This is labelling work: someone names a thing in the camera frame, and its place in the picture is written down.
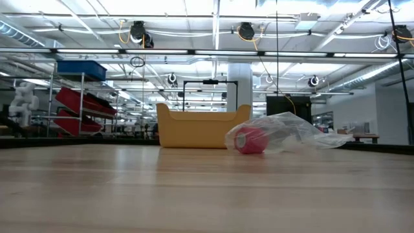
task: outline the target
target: ceiling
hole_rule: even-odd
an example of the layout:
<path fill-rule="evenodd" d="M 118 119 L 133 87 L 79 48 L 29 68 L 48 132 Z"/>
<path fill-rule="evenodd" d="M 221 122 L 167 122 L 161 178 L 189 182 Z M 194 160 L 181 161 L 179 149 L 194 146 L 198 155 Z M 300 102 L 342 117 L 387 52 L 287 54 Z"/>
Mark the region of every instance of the ceiling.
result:
<path fill-rule="evenodd" d="M 54 39 L 66 48 L 111 48 L 132 49 L 140 46 L 132 41 L 122 43 L 127 39 L 126 33 L 117 33 L 121 20 L 126 20 L 122 25 L 128 29 L 134 20 L 143 20 L 145 28 L 153 38 L 155 49 L 219 49 L 219 50 L 255 50 L 254 44 L 243 41 L 232 33 L 232 29 L 241 22 L 251 22 L 256 32 L 258 50 L 280 51 L 315 51 L 323 40 L 329 36 L 338 25 L 350 20 L 352 14 L 361 9 L 370 7 L 369 14 L 358 17 L 356 21 L 346 25 L 343 32 L 333 36 L 326 45 L 318 49 L 318 52 L 385 52 L 395 53 L 395 44 L 382 42 L 381 49 L 377 49 L 375 43 L 385 31 L 392 29 L 387 5 L 385 1 L 370 0 L 346 0 L 346 1 L 276 1 L 260 0 L 262 6 L 256 6 L 256 0 L 2 0 L 0 12 L 2 15 L 18 25 L 27 33 L 33 33 L 39 39 Z M 407 25 L 414 29 L 413 1 L 393 1 L 393 11 L 396 24 Z M 212 12 L 215 11 L 215 3 L 219 3 L 219 38 L 218 47 L 213 43 Z M 276 22 L 276 10 L 279 21 Z M 75 13 L 84 22 L 80 23 L 73 15 Z M 296 30 L 295 25 L 300 14 L 308 16 L 318 15 L 318 22 L 308 30 Z M 100 39 L 88 31 L 93 30 Z M 24 47 L 20 42 L 0 35 L 1 47 Z M 413 52 L 409 43 L 401 44 L 401 50 Z M 21 60 L 29 61 L 42 69 L 53 71 L 53 60 L 33 54 L 11 54 Z M 107 76 L 111 78 L 128 78 L 131 80 L 116 80 L 114 84 L 120 88 L 170 88 L 167 78 L 175 73 L 178 80 L 178 88 L 182 88 L 183 80 L 202 80 L 215 76 L 219 80 L 226 79 L 227 64 L 233 62 L 235 57 L 220 57 L 217 62 L 217 74 L 213 72 L 214 58 L 198 56 L 160 56 L 148 55 L 145 68 L 130 66 L 130 55 L 119 56 L 94 55 L 88 57 L 79 55 L 65 55 L 65 59 L 94 59 L 98 60 L 106 69 Z M 165 64 L 160 61 L 168 59 Z M 291 61 L 281 61 L 277 65 L 275 58 L 261 63 L 257 60 L 247 61 L 252 63 L 254 76 L 261 80 L 261 85 L 255 90 L 276 90 L 272 83 L 266 81 L 266 66 L 270 75 L 280 77 L 279 88 L 282 91 L 309 90 L 308 77 L 316 75 L 323 78 L 322 85 L 334 85 L 345 80 L 350 74 L 370 65 L 370 61 L 361 60 L 318 61 L 312 59 L 297 58 Z M 144 77 L 149 81 L 142 85 L 141 81 L 134 78 Z M 208 87 L 199 84 L 189 84 L 189 88 L 200 89 L 226 89 L 225 85 Z M 165 96 L 158 92 L 131 93 L 135 98 L 145 102 L 168 102 Z M 170 94 L 170 101 L 176 99 Z M 212 96 L 211 93 L 189 94 L 189 100 L 221 100 L 220 94 Z M 264 101 L 263 94 L 255 94 L 255 101 Z"/>

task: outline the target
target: black monitor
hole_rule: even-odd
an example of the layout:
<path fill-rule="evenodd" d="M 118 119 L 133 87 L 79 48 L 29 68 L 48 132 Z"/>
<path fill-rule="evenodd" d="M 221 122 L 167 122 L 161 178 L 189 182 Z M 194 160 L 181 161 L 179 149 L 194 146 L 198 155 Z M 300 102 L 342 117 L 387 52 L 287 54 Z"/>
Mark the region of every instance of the black monitor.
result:
<path fill-rule="evenodd" d="M 289 97 L 296 109 L 296 116 L 312 123 L 311 114 L 311 98 L 306 96 L 291 96 Z M 279 113 L 291 112 L 294 113 L 292 102 L 287 100 L 284 96 L 267 96 L 266 97 L 266 112 L 267 115 L 275 115 Z"/>

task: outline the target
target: black rod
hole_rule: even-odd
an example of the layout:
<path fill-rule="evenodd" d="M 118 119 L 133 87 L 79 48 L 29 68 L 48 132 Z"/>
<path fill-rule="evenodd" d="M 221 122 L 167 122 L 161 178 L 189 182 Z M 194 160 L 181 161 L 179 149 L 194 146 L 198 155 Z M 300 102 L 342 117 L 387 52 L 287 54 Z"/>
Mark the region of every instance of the black rod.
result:
<path fill-rule="evenodd" d="M 397 49 L 397 58 L 398 63 L 400 64 L 400 73 L 401 73 L 401 81 L 402 81 L 402 88 L 404 90 L 404 97 L 406 99 L 406 109 L 407 109 L 407 121 L 408 121 L 408 142 L 410 145 L 413 144 L 413 121 L 411 120 L 411 108 L 409 106 L 409 98 L 408 98 L 408 92 L 407 92 L 407 85 L 406 85 L 406 77 L 404 75 L 404 68 L 402 66 L 402 60 L 401 60 L 401 51 L 400 51 L 400 45 L 398 44 L 398 34 L 397 34 L 397 28 L 395 26 L 394 21 L 394 14 L 391 7 L 391 0 L 388 0 L 389 5 L 389 16 L 391 17 L 391 23 L 393 25 L 393 36 L 395 37 L 395 47 Z"/>
<path fill-rule="evenodd" d="M 278 21 L 278 0 L 276 0 L 276 90 L 279 90 L 279 21 Z"/>

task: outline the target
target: black frame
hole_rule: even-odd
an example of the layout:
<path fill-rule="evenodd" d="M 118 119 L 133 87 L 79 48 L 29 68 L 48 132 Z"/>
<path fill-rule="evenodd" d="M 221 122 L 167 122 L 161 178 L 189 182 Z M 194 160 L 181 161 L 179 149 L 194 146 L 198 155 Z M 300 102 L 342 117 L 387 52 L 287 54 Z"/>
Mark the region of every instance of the black frame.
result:
<path fill-rule="evenodd" d="M 239 99 L 239 81 L 219 81 L 219 80 L 201 80 L 201 81 L 187 81 L 182 83 L 182 111 L 186 110 L 186 84 L 187 83 L 202 83 L 206 85 L 217 85 L 218 83 L 234 83 L 235 84 L 235 109 L 239 105 L 237 100 Z"/>

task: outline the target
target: ceiling pipe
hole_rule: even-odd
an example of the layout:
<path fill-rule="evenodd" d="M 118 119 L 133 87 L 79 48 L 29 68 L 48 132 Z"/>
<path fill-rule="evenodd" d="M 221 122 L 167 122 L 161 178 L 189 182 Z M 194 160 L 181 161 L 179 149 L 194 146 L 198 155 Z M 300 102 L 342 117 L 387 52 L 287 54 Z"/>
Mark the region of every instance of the ceiling pipe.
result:
<path fill-rule="evenodd" d="M 347 27 L 351 26 L 355 21 L 360 18 L 361 16 L 367 13 L 366 8 L 372 9 L 372 6 L 376 6 L 378 4 L 378 0 L 369 0 L 362 8 L 358 9 L 358 12 L 351 16 L 347 21 L 339 23 L 333 30 L 331 30 L 317 45 L 314 46 L 311 52 L 316 52 L 326 46 L 329 42 L 331 42 L 335 36 L 341 34 Z M 281 77 L 286 75 L 291 68 L 293 68 L 297 63 L 290 64 L 282 73 Z M 270 89 L 273 84 L 270 84 L 266 90 Z"/>
<path fill-rule="evenodd" d="M 84 28 L 86 28 L 89 32 L 91 32 L 96 37 L 96 39 L 106 44 L 104 39 L 102 39 L 94 30 L 92 30 L 85 22 L 83 22 L 82 19 L 68 5 L 66 5 L 66 3 L 64 3 L 62 0 L 56 0 L 56 1 L 60 3 L 62 6 L 64 6 L 71 13 L 71 16 L 74 19 L 76 19 Z"/>
<path fill-rule="evenodd" d="M 22 17 L 36 17 L 43 19 L 44 17 L 57 17 L 57 18 L 71 18 L 71 15 L 67 14 L 38 14 L 38 13 L 5 13 L 4 14 L 7 17 L 16 17 L 16 18 L 22 18 Z M 96 19 L 95 14 L 78 14 L 78 18 L 82 20 L 86 19 Z M 169 15 L 162 15 L 162 16 L 129 16 L 129 15 L 102 15 L 98 14 L 98 17 L 100 19 L 106 19 L 106 20 L 115 20 L 120 21 L 121 19 L 131 20 L 131 21 L 150 21 L 150 20 L 165 20 L 165 19 L 176 19 L 176 20 L 211 20 L 213 19 L 213 16 L 169 16 Z M 268 17 L 262 17 L 262 16 L 220 16 L 223 20 L 234 20 L 234 21 L 276 21 L 276 17 L 274 16 L 268 16 Z M 279 15 L 278 21 L 279 22 L 287 22 L 287 23 L 295 23 L 298 20 L 298 16 L 295 15 Z"/>
<path fill-rule="evenodd" d="M 414 61 L 411 59 L 402 60 L 403 71 L 407 71 L 414 67 Z M 335 85 L 328 89 L 328 93 L 337 92 L 346 89 L 352 90 L 362 85 L 367 85 L 383 78 L 388 78 L 400 72 L 400 66 L 398 61 L 393 61 L 384 65 L 373 65 L 365 68 L 361 71 L 346 77 L 347 82 Z"/>

